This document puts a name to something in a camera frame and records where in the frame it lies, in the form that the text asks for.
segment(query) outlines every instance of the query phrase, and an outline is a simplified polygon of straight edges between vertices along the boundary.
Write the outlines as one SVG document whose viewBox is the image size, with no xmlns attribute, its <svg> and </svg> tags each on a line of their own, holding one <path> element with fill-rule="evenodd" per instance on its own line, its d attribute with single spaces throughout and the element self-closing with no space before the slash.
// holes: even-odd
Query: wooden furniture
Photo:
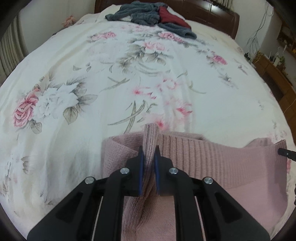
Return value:
<svg viewBox="0 0 296 241">
<path fill-rule="evenodd" d="M 161 0 L 141 0 L 159 2 Z M 112 4 L 132 3 L 133 0 L 96 0 L 95 13 Z M 162 0 L 188 20 L 202 23 L 230 35 L 233 39 L 239 27 L 239 15 L 211 0 Z"/>
<path fill-rule="evenodd" d="M 253 63 L 278 101 L 296 140 L 296 91 L 284 74 L 263 54 L 258 53 Z"/>
</svg>

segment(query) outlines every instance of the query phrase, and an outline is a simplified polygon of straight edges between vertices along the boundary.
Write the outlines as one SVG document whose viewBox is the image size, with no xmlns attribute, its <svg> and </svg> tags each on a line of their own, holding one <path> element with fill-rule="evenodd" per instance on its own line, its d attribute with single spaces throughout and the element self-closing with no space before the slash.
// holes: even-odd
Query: red clothing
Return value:
<svg viewBox="0 0 296 241">
<path fill-rule="evenodd" d="M 166 7 L 159 7 L 159 16 L 161 23 L 174 23 L 179 26 L 191 29 L 191 26 L 183 19 L 177 17 L 176 15 L 170 14 Z"/>
</svg>

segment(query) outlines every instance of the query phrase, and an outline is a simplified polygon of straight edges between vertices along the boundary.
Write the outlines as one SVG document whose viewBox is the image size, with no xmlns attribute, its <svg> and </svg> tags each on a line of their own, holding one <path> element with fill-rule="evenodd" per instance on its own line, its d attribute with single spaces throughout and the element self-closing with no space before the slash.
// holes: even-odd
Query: pink knit fabric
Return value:
<svg viewBox="0 0 296 241">
<path fill-rule="evenodd" d="M 201 135 L 159 133 L 157 125 L 144 132 L 111 137 L 104 143 L 103 175 L 124 167 L 143 145 L 146 157 L 144 194 L 126 197 L 122 220 L 123 241 L 175 240 L 173 197 L 156 194 L 153 155 L 157 145 L 162 156 L 190 177 L 210 176 L 232 195 L 269 233 L 287 208 L 287 159 L 279 156 L 286 141 L 273 144 L 256 139 L 245 148 L 233 148 L 205 140 Z"/>
</svg>

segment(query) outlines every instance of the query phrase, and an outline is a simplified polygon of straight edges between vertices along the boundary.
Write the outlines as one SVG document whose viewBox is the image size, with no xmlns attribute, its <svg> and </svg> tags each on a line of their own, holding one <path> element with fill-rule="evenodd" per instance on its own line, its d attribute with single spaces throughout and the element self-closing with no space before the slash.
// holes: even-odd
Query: wooden cabinet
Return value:
<svg viewBox="0 0 296 241">
<path fill-rule="evenodd" d="M 253 61 L 256 71 L 270 87 L 284 113 L 296 141 L 296 91 L 283 73 L 263 54 L 258 53 Z"/>
</svg>

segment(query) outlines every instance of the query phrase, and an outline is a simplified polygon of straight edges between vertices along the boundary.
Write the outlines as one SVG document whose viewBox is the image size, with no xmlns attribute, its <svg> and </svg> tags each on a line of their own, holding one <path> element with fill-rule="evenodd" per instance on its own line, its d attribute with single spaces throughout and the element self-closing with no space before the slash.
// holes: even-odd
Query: bed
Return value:
<svg viewBox="0 0 296 241">
<path fill-rule="evenodd" d="M 258 137 L 286 139 L 296 150 L 269 87 L 233 40 L 238 14 L 204 0 L 166 1 L 188 19 L 197 34 L 191 40 L 158 26 L 108 22 L 104 16 L 123 3 L 97 1 L 96 14 L 51 37 L 0 88 L 6 240 L 25 240 L 81 180 L 102 177 L 105 138 L 147 123 L 239 148 Z M 287 171 L 288 208 L 273 240 L 292 240 L 295 227 L 291 161 Z"/>
</svg>

